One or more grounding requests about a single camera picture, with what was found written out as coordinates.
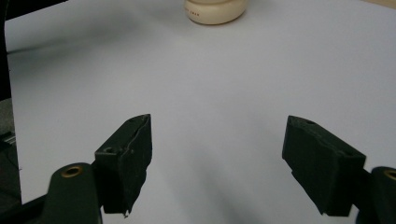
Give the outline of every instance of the screw hole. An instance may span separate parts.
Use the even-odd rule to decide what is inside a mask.
[[[62,172],[62,176],[64,178],[70,178],[76,175],[79,175],[82,173],[82,167],[81,166],[72,166],[67,168]]]
[[[394,170],[386,170],[385,175],[390,179],[396,180],[396,171]]]

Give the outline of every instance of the brass screw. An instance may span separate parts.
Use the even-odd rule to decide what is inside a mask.
[[[71,166],[62,172],[62,176],[64,178],[70,178],[70,177],[74,177],[76,175],[80,175],[81,173],[82,173],[81,166]]]
[[[386,170],[384,171],[385,175],[392,180],[396,180],[396,171],[394,170]]]

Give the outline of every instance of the white table surface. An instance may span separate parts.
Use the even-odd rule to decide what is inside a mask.
[[[6,23],[28,202],[127,119],[152,116],[132,214],[105,223],[354,223],[321,216],[281,159],[288,115],[396,167],[396,10],[360,0],[250,0],[203,26],[181,0],[69,0]]]

